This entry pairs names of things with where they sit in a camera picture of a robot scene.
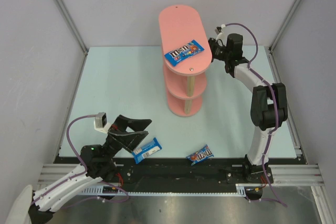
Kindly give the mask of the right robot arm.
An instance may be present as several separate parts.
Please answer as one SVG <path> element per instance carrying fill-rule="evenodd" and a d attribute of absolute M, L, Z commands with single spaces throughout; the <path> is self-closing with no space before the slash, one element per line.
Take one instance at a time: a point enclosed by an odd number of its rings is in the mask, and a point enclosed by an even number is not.
<path fill-rule="evenodd" d="M 267 180 L 268 156 L 272 137 L 288 118 L 286 86 L 271 84 L 243 56 L 243 36 L 230 34 L 223 45 L 221 39 L 208 40 L 213 60 L 225 63 L 225 71 L 244 84 L 252 93 L 250 117 L 255 131 L 248 153 L 244 157 L 239 177 L 248 183 Z"/>

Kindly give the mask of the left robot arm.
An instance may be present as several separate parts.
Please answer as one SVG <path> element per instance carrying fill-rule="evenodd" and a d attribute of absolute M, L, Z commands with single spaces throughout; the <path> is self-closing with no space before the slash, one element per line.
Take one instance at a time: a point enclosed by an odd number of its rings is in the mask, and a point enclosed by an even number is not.
<path fill-rule="evenodd" d="M 150 119 L 131 119 L 123 115 L 109 123 L 104 112 L 88 117 L 93 119 L 96 131 L 106 134 L 105 142 L 85 145 L 80 152 L 69 143 L 79 164 L 54 183 L 33 192 L 28 210 L 31 223 L 47 223 L 55 212 L 84 189 L 97 183 L 107 184 L 118 173 L 113 160 L 115 155 L 121 150 L 132 153 L 146 138 L 146 128 L 152 123 Z"/>

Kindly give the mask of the blue white candy bar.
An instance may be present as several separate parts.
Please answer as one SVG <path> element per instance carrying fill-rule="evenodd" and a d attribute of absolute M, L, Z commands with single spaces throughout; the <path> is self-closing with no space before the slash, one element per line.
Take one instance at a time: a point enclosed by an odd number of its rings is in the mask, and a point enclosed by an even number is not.
<path fill-rule="evenodd" d="M 162 146 L 158 142 L 157 138 L 155 137 L 151 142 L 141 146 L 137 147 L 133 152 L 132 155 L 134 157 L 135 163 L 139 164 L 144 159 L 148 158 L 152 154 L 160 151 L 162 149 Z"/>

